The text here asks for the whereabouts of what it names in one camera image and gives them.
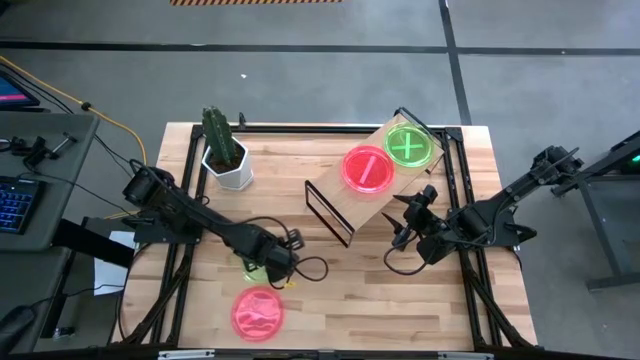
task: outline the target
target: green petri dish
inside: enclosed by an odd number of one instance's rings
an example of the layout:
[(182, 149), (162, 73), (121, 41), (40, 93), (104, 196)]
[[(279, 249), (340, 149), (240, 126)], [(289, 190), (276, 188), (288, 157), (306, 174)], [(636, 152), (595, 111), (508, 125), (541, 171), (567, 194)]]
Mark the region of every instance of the green petri dish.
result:
[(387, 131), (384, 150), (398, 165), (419, 167), (431, 160), (433, 141), (412, 124), (397, 124)]
[(254, 271), (247, 271), (244, 269), (244, 280), (250, 284), (268, 284), (269, 276), (267, 275), (267, 269), (264, 266), (255, 269)]

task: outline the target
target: wooden board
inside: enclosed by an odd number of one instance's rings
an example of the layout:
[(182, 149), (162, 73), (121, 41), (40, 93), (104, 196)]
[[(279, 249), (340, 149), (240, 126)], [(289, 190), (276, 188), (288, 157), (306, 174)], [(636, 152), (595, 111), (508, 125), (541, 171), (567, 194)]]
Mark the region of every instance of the wooden board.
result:
[[(158, 166), (170, 171), (178, 184), (191, 127), (191, 123), (167, 124), (160, 150)], [(463, 127), (463, 133), (476, 199), (489, 198), (501, 186), (488, 128)], [(242, 278), (239, 259), (216, 236), (208, 234), (196, 248), (181, 347), (472, 349), (457, 254), (428, 266), (415, 276), (396, 275), (382, 262), (391, 241), (391, 228), (380, 215), (374, 216), (358, 232), (351, 248), (345, 249), (305, 207), (304, 180), (320, 176), (366, 135), (237, 134), (237, 137), (253, 157), (254, 183), (237, 193), (221, 190), (215, 180), (208, 177), (205, 194), (210, 197), (211, 206), (234, 220), (269, 215), (290, 228), (299, 228), (307, 242), (300, 255), (324, 257), (331, 272), (321, 283), (294, 277), (296, 286), (280, 292), (286, 308), (281, 332), (264, 343), (245, 342), (231, 328), (230, 309), (235, 297), (251, 285)], [(460, 184), (457, 163), (455, 167)], [(196, 180), (197, 169), (192, 176), (192, 195)], [(432, 208), (442, 216), (449, 208), (443, 166), (439, 165), (431, 176), (421, 175), (405, 193), (414, 193), (427, 183), (433, 184), (441, 194)], [(398, 219), (402, 210), (402, 204), (395, 200), (384, 209)], [(282, 233), (269, 222), (261, 225), (276, 234)], [(165, 245), (149, 247), (131, 271), (123, 307), (127, 333), (142, 320), (157, 297), (166, 251)], [(422, 263), (414, 246), (391, 259), (396, 267), (404, 270)], [(498, 304), (522, 335), (535, 343), (516, 258), (505, 249), (488, 249), (487, 261)], [(319, 275), (321, 270), (319, 264), (311, 262), (301, 267), (309, 275)], [(489, 339), (484, 306), (480, 305), (479, 309), (483, 334)], [(168, 311), (167, 321), (171, 315), (172, 311)]]
[[(384, 149), (384, 140), (387, 132), (399, 124), (410, 123), (404, 116), (397, 114), (375, 133), (360, 143), (353, 144), (353, 146), (350, 143), (350, 146), (353, 148), (360, 145), (373, 145)], [(441, 153), (441, 151), (438, 151), (437, 154), (434, 154), (433, 162), (438, 159)], [(322, 175), (317, 178), (309, 178), (309, 180), (318, 189), (318, 192), (349, 222), (355, 232), (358, 232), (372, 216), (379, 213), (380, 209), (393, 199), (393, 195), (400, 194), (418, 176), (424, 174), (424, 170), (431, 165), (431, 162), (418, 167), (405, 167), (392, 162), (394, 167), (393, 182), (388, 188), (377, 194), (363, 194), (353, 191), (342, 179), (342, 161), (340, 158)], [(314, 207), (319, 211), (323, 210), (322, 206)], [(333, 223), (335, 220), (331, 220), (332, 216), (328, 213), (321, 212), (321, 215), (326, 215), (324, 216), (325, 220), (330, 221), (333, 228), (340, 226)]]

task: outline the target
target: computer monitor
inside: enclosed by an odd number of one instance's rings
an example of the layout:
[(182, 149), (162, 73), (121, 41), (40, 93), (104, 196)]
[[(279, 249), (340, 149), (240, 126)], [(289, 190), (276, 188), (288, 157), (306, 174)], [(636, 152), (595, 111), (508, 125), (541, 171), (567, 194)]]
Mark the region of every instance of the computer monitor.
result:
[(0, 71), (0, 110), (17, 110), (38, 106), (40, 101), (26, 91), (8, 74)]

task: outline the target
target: red petri dish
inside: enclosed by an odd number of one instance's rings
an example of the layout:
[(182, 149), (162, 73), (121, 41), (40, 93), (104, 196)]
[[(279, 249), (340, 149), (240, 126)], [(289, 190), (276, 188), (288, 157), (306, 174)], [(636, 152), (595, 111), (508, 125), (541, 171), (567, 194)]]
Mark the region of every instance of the red petri dish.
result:
[(356, 191), (375, 194), (393, 181), (393, 161), (384, 150), (371, 145), (358, 146), (342, 161), (342, 178)]
[(280, 330), (283, 320), (280, 296), (264, 286), (243, 291), (231, 309), (233, 330), (246, 341), (269, 340)]

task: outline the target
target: cactus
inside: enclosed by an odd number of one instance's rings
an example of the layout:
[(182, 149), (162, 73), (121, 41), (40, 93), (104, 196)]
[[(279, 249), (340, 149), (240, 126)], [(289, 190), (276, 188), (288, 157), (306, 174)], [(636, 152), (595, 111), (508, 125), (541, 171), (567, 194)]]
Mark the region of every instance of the cactus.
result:
[(236, 158), (236, 144), (231, 137), (231, 128), (227, 117), (212, 106), (202, 110), (202, 126), (207, 138), (207, 145), (211, 147), (211, 160), (232, 166)]

